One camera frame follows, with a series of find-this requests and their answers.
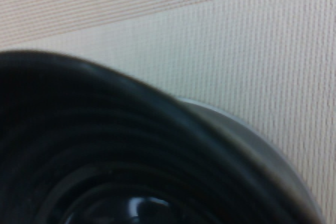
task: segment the metal rim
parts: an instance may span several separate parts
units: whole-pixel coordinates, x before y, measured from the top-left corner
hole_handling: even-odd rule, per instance
[[[313,193],[304,183],[293,164],[277,146],[268,141],[265,136],[257,133],[247,122],[229,112],[193,99],[182,97],[178,99],[187,108],[214,125],[220,132],[224,133],[235,144],[239,145],[242,152],[253,158],[256,163],[265,167],[263,170],[268,172],[269,177],[278,182],[292,197],[302,206],[310,209],[310,212],[317,215],[325,223],[322,208],[314,200]]]

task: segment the black object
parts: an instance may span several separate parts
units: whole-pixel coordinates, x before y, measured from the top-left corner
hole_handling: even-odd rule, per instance
[[[55,54],[0,55],[2,224],[319,224],[203,119]]]

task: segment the black speaker cone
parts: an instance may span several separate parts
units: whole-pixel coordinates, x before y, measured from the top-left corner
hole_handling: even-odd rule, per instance
[[[55,54],[0,55],[0,223],[322,223],[172,97]]]

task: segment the textured white surface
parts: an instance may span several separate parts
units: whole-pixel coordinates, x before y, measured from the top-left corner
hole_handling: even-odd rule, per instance
[[[336,0],[209,1],[47,36],[4,49],[82,56],[241,117],[336,223]]]

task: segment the speaker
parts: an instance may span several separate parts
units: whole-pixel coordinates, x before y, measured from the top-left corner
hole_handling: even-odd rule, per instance
[[[226,112],[62,55],[0,55],[2,224],[320,224],[281,153]]]

